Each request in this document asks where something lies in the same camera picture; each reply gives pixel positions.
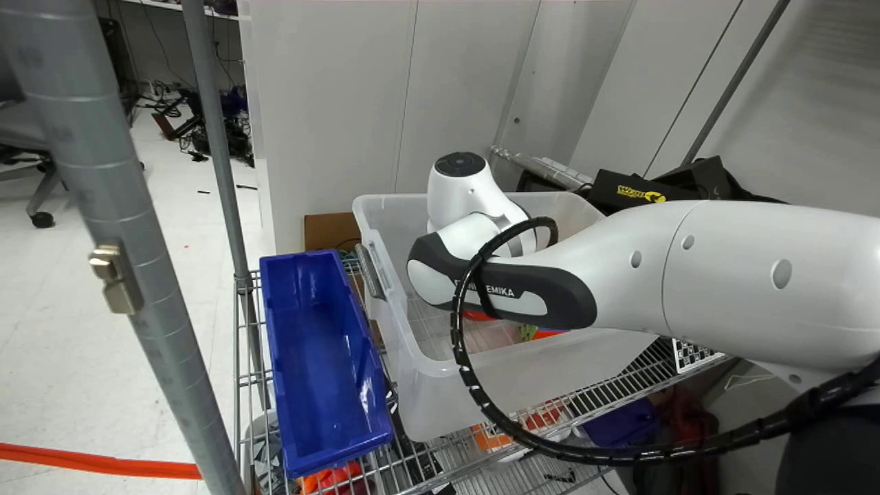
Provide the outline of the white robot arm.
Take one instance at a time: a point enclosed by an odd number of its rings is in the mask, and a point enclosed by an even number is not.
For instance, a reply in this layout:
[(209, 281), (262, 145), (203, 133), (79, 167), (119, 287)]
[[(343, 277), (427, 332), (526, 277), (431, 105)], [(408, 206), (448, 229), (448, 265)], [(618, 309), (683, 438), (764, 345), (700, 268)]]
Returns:
[(767, 202), (660, 202), (550, 246), (491, 162), (451, 151), (430, 171), (415, 295), (467, 301), (550, 331), (628, 331), (738, 358), (851, 372), (880, 354), (880, 221)]

